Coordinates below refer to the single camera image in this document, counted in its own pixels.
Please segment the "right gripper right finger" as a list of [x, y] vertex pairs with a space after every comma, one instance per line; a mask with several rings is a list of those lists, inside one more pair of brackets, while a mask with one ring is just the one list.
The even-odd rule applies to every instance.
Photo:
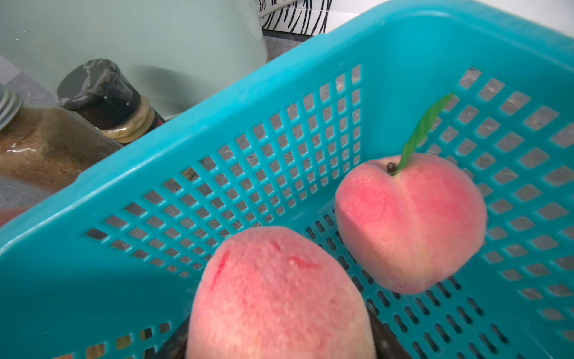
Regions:
[[396, 339], [391, 330], [368, 309], [377, 359], [411, 359], [412, 357]]

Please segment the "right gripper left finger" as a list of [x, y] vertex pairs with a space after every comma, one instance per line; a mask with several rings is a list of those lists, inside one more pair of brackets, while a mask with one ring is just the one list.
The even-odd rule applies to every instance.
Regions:
[[190, 317], [187, 317], [160, 350], [155, 353], [155, 359], [185, 359], [189, 321]]

